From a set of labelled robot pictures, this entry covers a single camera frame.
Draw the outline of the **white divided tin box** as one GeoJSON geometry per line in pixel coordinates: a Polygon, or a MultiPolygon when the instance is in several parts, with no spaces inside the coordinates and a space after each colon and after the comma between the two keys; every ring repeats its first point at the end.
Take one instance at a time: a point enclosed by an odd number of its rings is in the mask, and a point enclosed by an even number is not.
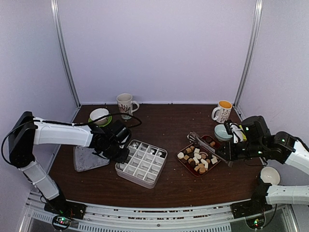
{"type": "Polygon", "coordinates": [[[154,188],[165,166],[167,150],[139,140],[132,140],[127,147],[128,158],[115,164],[116,173],[147,189],[154,188]]]}

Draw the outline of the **metal tongs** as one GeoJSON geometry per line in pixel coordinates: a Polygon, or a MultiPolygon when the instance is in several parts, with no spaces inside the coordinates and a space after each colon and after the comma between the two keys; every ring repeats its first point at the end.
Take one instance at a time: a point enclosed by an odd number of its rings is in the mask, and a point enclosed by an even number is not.
{"type": "Polygon", "coordinates": [[[210,152],[216,158],[224,161],[228,165],[228,167],[233,166],[233,161],[224,158],[222,155],[219,155],[219,151],[217,151],[215,148],[207,144],[206,141],[203,140],[197,133],[193,131],[189,132],[189,134],[187,135],[187,139],[192,143],[198,144],[200,147],[210,152]]]}

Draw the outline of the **bunny print tin lid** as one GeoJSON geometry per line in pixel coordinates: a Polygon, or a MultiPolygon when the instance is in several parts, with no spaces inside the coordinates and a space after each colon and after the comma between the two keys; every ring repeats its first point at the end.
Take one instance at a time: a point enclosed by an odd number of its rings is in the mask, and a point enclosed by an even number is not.
{"type": "Polygon", "coordinates": [[[94,154],[94,149],[82,146],[76,146],[73,149],[74,169],[77,172],[89,171],[95,168],[110,164],[110,160],[101,153],[94,154]]]}

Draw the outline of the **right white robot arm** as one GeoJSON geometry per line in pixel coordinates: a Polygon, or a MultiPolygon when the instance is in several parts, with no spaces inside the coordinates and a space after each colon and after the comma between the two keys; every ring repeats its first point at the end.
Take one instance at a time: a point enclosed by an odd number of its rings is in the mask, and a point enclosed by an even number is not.
{"type": "MultiPolygon", "coordinates": [[[[251,116],[236,126],[236,141],[226,142],[215,151],[218,158],[232,166],[236,160],[263,158],[309,172],[309,148],[298,137],[279,131],[272,135],[262,116],[251,116]]],[[[248,201],[248,210],[258,213],[265,205],[308,204],[308,186],[279,186],[263,182],[248,201]]]]}

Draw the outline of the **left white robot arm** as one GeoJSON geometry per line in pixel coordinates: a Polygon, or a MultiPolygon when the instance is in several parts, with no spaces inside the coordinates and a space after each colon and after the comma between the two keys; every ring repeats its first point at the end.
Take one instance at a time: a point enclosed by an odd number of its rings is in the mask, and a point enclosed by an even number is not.
{"type": "Polygon", "coordinates": [[[25,111],[13,129],[4,137],[8,142],[9,165],[16,167],[41,192],[47,203],[60,215],[70,207],[56,182],[47,174],[33,155],[34,145],[56,144],[88,147],[94,155],[123,163],[129,154],[125,144],[131,131],[120,120],[100,127],[93,120],[88,123],[65,123],[34,117],[25,111]]]}

